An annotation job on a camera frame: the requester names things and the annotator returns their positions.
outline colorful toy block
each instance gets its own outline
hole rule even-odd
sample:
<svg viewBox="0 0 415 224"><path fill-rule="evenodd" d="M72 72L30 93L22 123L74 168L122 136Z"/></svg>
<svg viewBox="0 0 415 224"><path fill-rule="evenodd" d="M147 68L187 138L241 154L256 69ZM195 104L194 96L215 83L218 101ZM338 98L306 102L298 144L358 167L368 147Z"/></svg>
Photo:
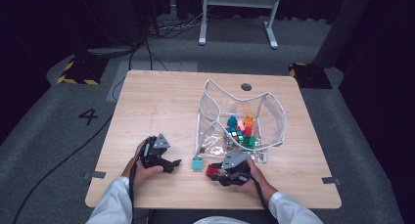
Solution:
<svg viewBox="0 0 415 224"><path fill-rule="evenodd" d="M245 126L244 135L245 136L251 136L251 135L253 135L253 127L251 125L246 125Z"/></svg>
<svg viewBox="0 0 415 224"><path fill-rule="evenodd" d="M214 165L210 164L207 167L206 175L216 175L219 169L217 169Z"/></svg>
<svg viewBox="0 0 415 224"><path fill-rule="evenodd" d="M245 130L244 122L241 119L238 120L238 127L241 129L241 131Z"/></svg>
<svg viewBox="0 0 415 224"><path fill-rule="evenodd" d="M243 137L244 134L242 133L242 131L239 129L239 127L236 128L226 128L226 138L227 138L227 144L231 144L232 143L232 139L235 139L235 141L241 143L243 141Z"/></svg>
<svg viewBox="0 0 415 224"><path fill-rule="evenodd" d="M242 145L253 148L255 146L255 136L245 136Z"/></svg>
<svg viewBox="0 0 415 224"><path fill-rule="evenodd" d="M238 125L238 120L236 119L235 116L231 115L228 119L227 125L229 127L236 127Z"/></svg>
<svg viewBox="0 0 415 224"><path fill-rule="evenodd" d="M193 163L192 163L193 170L200 171L204 168L204 161L201 157L193 157Z"/></svg>
<svg viewBox="0 0 415 224"><path fill-rule="evenodd" d="M245 124L245 127L247 127L247 125L253 126L254 125L254 119L247 115L247 117L245 117L244 124Z"/></svg>

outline number 4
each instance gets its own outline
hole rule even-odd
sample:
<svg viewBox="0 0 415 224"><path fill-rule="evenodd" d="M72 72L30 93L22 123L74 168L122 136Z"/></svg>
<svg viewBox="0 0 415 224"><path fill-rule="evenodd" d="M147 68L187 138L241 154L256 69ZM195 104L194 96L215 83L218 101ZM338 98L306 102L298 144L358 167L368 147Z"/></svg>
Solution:
<svg viewBox="0 0 415 224"><path fill-rule="evenodd" d="M92 118L98 118L98 115L94 115L95 110L94 109L90 109L82 114L79 115L79 118L88 118L88 122L86 123L86 125L89 126L89 124L91 123Z"/></svg>

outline gray carpet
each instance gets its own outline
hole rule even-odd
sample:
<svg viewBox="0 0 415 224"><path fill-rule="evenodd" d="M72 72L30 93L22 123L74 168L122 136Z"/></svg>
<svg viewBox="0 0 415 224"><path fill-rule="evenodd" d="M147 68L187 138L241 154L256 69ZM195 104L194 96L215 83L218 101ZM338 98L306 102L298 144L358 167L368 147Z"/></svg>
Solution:
<svg viewBox="0 0 415 224"><path fill-rule="evenodd" d="M272 50L260 18L210 22L207 45L199 46L196 26L169 39L150 39L150 49L163 63L195 63L198 71L288 75L293 62L312 62L330 26L316 21L276 21L279 49ZM52 87L24 116L0 147L0 223L12 223L30 189L91 138L115 109L107 101L115 77L128 57L112 59L102 84L58 84L71 57L50 68ZM133 62L148 62L144 47ZM343 201L336 210L313 210L325 223L402 223L392 187L348 111L338 86L343 75L326 70L331 90L301 89L317 136ZM94 109L98 118L87 125L79 118ZM33 192L18 223L84 223L92 208L85 205L88 180L105 140L108 125L89 144L52 172ZM144 223L146 210L137 210Z"/></svg>

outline hand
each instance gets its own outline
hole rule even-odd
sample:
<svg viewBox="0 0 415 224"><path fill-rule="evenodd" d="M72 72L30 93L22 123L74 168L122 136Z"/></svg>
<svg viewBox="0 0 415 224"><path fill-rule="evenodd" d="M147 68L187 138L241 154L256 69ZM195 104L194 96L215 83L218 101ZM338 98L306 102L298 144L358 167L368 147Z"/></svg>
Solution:
<svg viewBox="0 0 415 224"><path fill-rule="evenodd" d="M134 164L134 160L136 159L137 155L140 153L141 147L143 147L146 140L144 140L140 145L138 145L137 150L135 151L134 157L128 162L128 164L125 166L124 171L122 172L121 176L129 177L130 170L132 165ZM134 177L134 188L139 187L141 184L143 184L149 177L161 173L162 172L162 166L154 166L145 168L141 160L137 161L137 170L135 172Z"/></svg>
<svg viewBox="0 0 415 224"><path fill-rule="evenodd" d="M247 164L251 168L251 175L253 178L259 183L259 186L262 190L262 195L265 198L266 203L269 202L269 199L272 197L272 195L278 190L271 186L271 184L266 181L265 176L263 175L262 171L256 167L254 161L248 157L247 158ZM246 182L244 185L230 185L229 188L233 191L241 192L241 193L249 193L250 195L254 197L258 197L258 192L256 190L254 180L250 178L248 182Z"/></svg>

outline black handheld controller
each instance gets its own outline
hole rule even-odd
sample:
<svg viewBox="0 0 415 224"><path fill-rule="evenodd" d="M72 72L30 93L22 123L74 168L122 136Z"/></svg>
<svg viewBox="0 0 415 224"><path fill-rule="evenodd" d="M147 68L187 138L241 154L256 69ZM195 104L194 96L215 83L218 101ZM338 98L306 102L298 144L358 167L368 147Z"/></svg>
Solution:
<svg viewBox="0 0 415 224"><path fill-rule="evenodd" d="M159 137L153 136L146 139L146 142L141 147L138 157L141 159L145 168L161 165L163 172L171 173L176 166L181 162L181 159L173 162L161 157L170 145L165 140L162 134Z"/></svg>

